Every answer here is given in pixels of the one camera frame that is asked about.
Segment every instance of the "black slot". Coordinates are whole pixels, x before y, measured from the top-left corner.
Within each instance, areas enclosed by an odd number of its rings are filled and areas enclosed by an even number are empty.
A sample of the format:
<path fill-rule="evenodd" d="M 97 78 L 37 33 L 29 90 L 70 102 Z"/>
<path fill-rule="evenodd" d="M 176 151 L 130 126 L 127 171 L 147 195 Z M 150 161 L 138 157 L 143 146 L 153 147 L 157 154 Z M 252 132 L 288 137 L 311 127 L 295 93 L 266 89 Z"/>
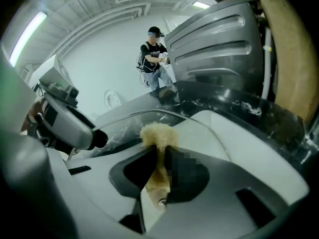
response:
<path fill-rule="evenodd" d="M 157 162 L 157 153 L 150 152 L 124 167 L 123 173 L 140 190 L 144 188 L 152 175 Z"/>
<path fill-rule="evenodd" d="M 91 170 L 91 167 L 84 165 L 76 168 L 69 169 L 69 172 L 71 175 L 77 174 L 77 173 L 83 173 L 85 171 Z"/>
<path fill-rule="evenodd" d="M 53 126 L 58 112 L 52 107 L 49 106 L 48 110 L 45 113 L 45 120 L 49 123 L 50 126 Z"/>
<path fill-rule="evenodd" d="M 237 191 L 236 195 L 258 228 L 262 228 L 276 217 L 252 191 L 242 189 Z"/>
<path fill-rule="evenodd" d="M 92 124 L 83 114 L 81 114 L 78 110 L 73 107 L 67 106 L 68 110 L 72 112 L 74 116 L 76 116 L 80 121 L 82 121 L 86 126 L 90 129 L 93 129 L 95 126 Z"/>
<path fill-rule="evenodd" d="M 132 213 L 129 215 L 126 215 L 123 219 L 121 219 L 120 224 L 126 226 L 127 228 L 139 234 L 146 233 L 140 198 L 138 198 L 137 201 L 135 202 L 135 206 L 133 208 Z"/>

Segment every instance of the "black t-shirt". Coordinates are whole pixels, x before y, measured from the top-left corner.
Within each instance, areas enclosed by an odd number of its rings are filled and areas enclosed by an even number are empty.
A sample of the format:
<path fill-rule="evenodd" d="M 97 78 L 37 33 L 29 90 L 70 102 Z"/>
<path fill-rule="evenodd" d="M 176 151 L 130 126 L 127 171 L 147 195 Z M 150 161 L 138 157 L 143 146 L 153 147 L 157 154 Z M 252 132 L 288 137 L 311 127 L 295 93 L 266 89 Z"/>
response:
<path fill-rule="evenodd" d="M 145 56 L 151 55 L 154 58 L 158 58 L 160 56 L 160 53 L 167 52 L 166 48 L 161 44 L 160 46 L 156 43 L 155 46 L 151 45 L 149 42 L 147 42 L 149 45 L 149 50 L 145 45 L 141 46 L 141 53 L 142 58 L 144 61 Z M 150 63 L 147 59 L 145 59 L 144 62 L 144 71 L 146 73 L 152 73 L 156 71 L 160 67 L 159 63 Z"/>

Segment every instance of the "backpack strap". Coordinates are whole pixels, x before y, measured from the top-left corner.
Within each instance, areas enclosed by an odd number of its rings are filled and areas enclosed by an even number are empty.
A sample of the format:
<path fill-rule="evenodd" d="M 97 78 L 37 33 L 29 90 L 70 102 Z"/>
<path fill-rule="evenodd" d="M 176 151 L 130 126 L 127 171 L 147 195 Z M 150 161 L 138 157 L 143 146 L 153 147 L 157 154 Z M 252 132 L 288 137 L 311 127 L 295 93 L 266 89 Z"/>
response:
<path fill-rule="evenodd" d="M 147 42 L 145 42 L 143 45 L 145 45 L 146 48 L 147 48 L 148 50 L 150 50 L 149 44 L 148 44 Z"/>

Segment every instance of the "white object on floor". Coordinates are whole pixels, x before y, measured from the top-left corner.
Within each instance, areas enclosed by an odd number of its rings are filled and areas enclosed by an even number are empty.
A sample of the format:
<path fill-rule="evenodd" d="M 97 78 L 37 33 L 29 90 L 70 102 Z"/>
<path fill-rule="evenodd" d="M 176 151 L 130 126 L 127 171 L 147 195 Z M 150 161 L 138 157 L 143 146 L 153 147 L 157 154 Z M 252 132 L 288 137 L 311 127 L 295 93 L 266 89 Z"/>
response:
<path fill-rule="evenodd" d="M 104 106 L 106 111 L 114 109 L 115 107 L 120 106 L 122 103 L 119 96 L 113 90 L 107 90 L 104 93 Z"/>

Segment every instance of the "man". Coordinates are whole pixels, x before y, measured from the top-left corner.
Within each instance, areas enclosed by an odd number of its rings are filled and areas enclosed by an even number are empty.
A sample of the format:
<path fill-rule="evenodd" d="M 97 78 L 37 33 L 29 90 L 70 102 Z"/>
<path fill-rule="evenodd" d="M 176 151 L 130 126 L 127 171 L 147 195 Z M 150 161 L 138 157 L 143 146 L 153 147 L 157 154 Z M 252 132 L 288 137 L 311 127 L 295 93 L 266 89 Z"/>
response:
<path fill-rule="evenodd" d="M 159 78 L 161 78 L 166 85 L 172 84 L 172 81 L 166 69 L 160 65 L 160 62 L 167 63 L 167 58 L 159 58 L 160 53 L 167 52 L 166 48 L 159 43 L 160 36 L 163 36 L 163 34 L 158 27 L 152 26 L 149 29 L 148 35 L 149 39 L 147 44 L 149 49 L 143 44 L 141 46 L 141 53 L 146 80 L 148 81 L 151 90 L 154 91 L 160 88 Z"/>

